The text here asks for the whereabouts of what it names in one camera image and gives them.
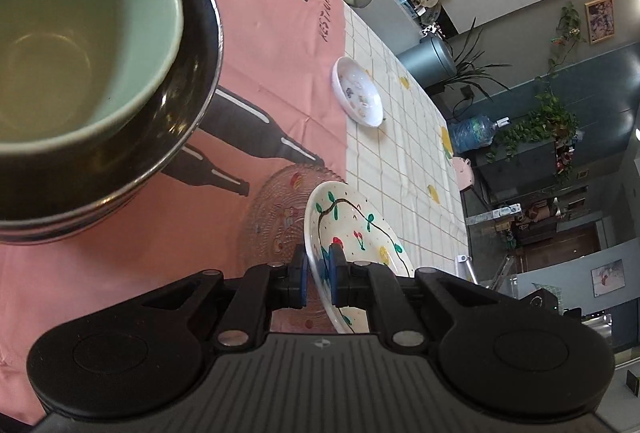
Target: ribbed gray surface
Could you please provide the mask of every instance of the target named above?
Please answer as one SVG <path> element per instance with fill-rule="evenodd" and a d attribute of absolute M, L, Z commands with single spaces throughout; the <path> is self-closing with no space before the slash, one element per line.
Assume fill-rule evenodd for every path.
<path fill-rule="evenodd" d="M 604 433 L 610 430 L 594 416 L 537 426 L 487 417 L 452 397 L 426 360 L 391 353 L 380 346 L 375 336 L 270 334 L 255 352 L 221 357 L 196 392 L 156 415 L 120 424 L 78 423 L 49 416 L 34 431 Z"/>

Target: grid pattern tablecloth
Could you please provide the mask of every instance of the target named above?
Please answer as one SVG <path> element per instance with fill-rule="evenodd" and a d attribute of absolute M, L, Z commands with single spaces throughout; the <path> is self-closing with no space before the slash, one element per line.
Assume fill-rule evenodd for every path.
<path fill-rule="evenodd" d="M 385 109 L 379 128 L 347 121 L 347 182 L 382 212 L 414 267 L 454 273 L 468 254 L 460 191 L 442 139 L 447 123 L 380 38 L 345 6 L 346 55 L 373 77 Z"/>

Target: stacked bowl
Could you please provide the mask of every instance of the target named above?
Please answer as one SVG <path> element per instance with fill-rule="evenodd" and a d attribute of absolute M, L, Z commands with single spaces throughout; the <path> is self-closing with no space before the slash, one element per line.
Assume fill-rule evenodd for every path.
<path fill-rule="evenodd" d="M 0 0 L 0 241 L 124 204 L 195 130 L 221 66 L 215 0 Z"/>

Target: power outlet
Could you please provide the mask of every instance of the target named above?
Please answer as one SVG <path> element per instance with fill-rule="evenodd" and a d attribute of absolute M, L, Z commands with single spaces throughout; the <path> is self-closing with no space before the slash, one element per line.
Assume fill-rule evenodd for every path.
<path fill-rule="evenodd" d="M 465 85 L 460 89 L 460 93 L 463 95 L 465 99 L 473 99 L 475 97 L 474 91 L 471 89 L 470 85 Z"/>

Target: black glossy bowl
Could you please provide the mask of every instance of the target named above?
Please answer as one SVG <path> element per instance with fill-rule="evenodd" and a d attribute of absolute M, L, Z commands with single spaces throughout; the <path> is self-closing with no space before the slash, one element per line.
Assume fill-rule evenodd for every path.
<path fill-rule="evenodd" d="M 65 161 L 0 164 L 0 241 L 48 241 L 97 222 L 187 141 L 218 84 L 222 26 L 215 0 L 182 5 L 184 30 L 171 70 L 114 137 Z"/>

